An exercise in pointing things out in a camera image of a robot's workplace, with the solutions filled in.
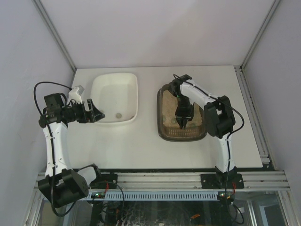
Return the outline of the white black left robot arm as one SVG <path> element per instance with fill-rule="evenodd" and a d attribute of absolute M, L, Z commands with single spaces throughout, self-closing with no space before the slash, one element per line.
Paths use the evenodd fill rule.
<path fill-rule="evenodd" d="M 68 105 L 61 94 L 44 97 L 46 107 L 39 120 L 47 143 L 47 169 L 45 178 L 38 181 L 38 188 L 58 209 L 88 196 L 88 187 L 99 176 L 98 167 L 92 163 L 74 170 L 67 147 L 68 125 L 71 122 L 94 123 L 105 114 L 99 111 L 92 99 L 87 100 L 88 110 L 83 102 L 74 99 Z"/>

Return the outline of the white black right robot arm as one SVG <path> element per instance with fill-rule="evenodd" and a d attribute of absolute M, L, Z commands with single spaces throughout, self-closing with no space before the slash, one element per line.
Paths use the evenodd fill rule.
<path fill-rule="evenodd" d="M 168 90 L 177 98 L 175 119 L 181 129 L 192 121 L 195 103 L 203 109 L 205 129 L 218 141 L 216 174 L 224 178 L 233 178 L 237 173 L 237 168 L 232 159 L 231 136 L 236 120 L 229 98 L 209 94 L 198 87 L 192 77 L 187 74 L 181 77 L 174 74 Z"/>

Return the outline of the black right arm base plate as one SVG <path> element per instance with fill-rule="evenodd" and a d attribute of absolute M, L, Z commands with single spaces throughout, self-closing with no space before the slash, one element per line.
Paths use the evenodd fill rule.
<path fill-rule="evenodd" d="M 203 189 L 233 189 L 234 185 L 238 189 L 245 187 L 241 174 L 234 176 L 218 176 L 217 174 L 201 174 L 201 185 Z"/>

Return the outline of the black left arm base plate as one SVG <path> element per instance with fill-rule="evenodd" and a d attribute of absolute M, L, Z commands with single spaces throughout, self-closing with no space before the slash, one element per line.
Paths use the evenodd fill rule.
<path fill-rule="evenodd" d="M 118 175 L 115 173 L 110 174 L 102 174 L 101 176 L 97 176 L 94 181 L 91 182 L 91 189 L 106 189 L 107 185 L 109 189 L 116 189 L 115 185 L 118 182 Z"/>

